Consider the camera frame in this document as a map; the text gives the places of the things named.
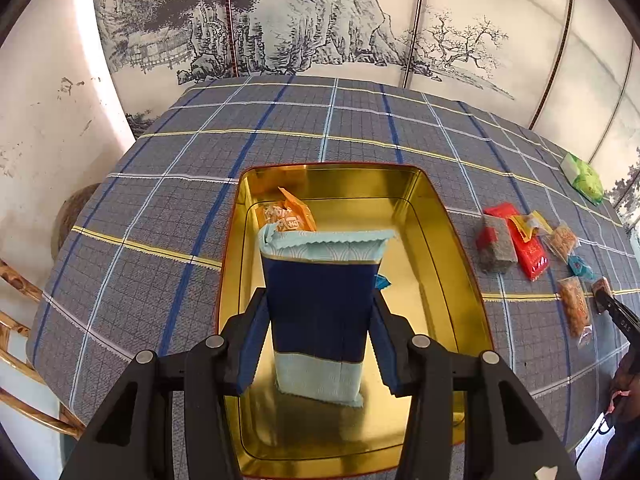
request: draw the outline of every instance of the table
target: table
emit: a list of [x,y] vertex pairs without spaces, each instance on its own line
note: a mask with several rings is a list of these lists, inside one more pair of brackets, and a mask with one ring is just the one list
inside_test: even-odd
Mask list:
[[[565,153],[462,102],[372,82],[265,75],[197,84],[81,212],[44,289],[28,356],[87,422],[136,352],[184,351],[216,329],[225,234],[244,170],[411,164],[429,176],[476,271],[495,349],[573,449],[602,408],[626,340],[608,315],[594,316],[594,341],[579,349],[557,295],[557,281],[570,275],[564,263],[550,257],[535,282],[518,267],[484,274],[474,244],[480,211],[500,202],[553,225],[562,219],[580,238],[575,253],[640,314],[640,268],[620,220],[608,202],[593,206],[571,188],[558,167]],[[184,450],[176,453],[184,476]]]

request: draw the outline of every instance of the chair backrest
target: chair backrest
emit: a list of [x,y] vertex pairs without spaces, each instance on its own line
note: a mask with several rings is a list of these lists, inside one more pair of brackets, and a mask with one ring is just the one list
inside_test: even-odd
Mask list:
[[[40,302],[42,298],[42,291],[1,259],[0,276],[2,276],[2,279],[18,290],[22,295],[33,301]],[[29,362],[23,363],[20,359],[9,354],[8,346],[11,332],[15,332],[20,336],[28,337],[30,329],[29,327],[18,323],[15,319],[12,319],[4,312],[0,312],[0,360],[26,375],[28,378],[41,384],[46,384],[40,374]],[[20,399],[17,399],[17,397],[12,396],[12,394],[4,388],[0,388],[0,401],[23,415],[28,416],[31,420],[35,420],[36,422],[39,422],[40,424],[43,424],[44,426],[47,426],[59,433],[65,433],[74,438],[80,438],[84,431],[84,424],[73,414],[73,412],[71,412],[70,409],[62,404],[62,402],[60,402],[59,418],[53,418],[52,416],[47,415],[47,413],[43,413],[40,410],[29,406],[27,403],[22,402]]]

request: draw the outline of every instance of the green snack package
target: green snack package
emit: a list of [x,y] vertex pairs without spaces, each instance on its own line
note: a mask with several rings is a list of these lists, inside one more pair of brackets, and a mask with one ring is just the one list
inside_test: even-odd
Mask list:
[[593,205],[600,205],[604,189],[595,170],[580,158],[567,153],[560,164],[564,176]]

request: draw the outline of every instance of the silver bolt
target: silver bolt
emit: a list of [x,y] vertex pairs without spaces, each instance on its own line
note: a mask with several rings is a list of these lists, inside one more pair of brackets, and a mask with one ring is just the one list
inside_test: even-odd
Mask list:
[[491,352],[489,350],[488,352],[482,354],[482,360],[487,364],[497,365],[500,362],[500,356],[497,353]]
[[154,358],[154,353],[151,350],[143,350],[136,355],[136,361],[141,365],[146,365],[151,359]]
[[431,339],[423,334],[417,334],[411,338],[411,342],[418,348],[427,348],[431,344]]
[[209,348],[220,348],[225,343],[225,338],[221,335],[210,335],[204,342]]

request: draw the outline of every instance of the white wall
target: white wall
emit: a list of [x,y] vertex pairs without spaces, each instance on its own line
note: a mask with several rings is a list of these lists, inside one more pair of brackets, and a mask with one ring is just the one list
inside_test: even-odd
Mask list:
[[[93,0],[32,0],[0,48],[0,74],[0,256],[43,287],[60,206],[102,181],[133,143],[100,46]],[[36,304],[4,282],[0,305],[31,325]],[[21,359],[24,343],[12,335],[10,349]],[[4,364],[0,386],[58,414],[48,388]],[[58,478],[57,433],[2,404],[0,422],[39,478]]]

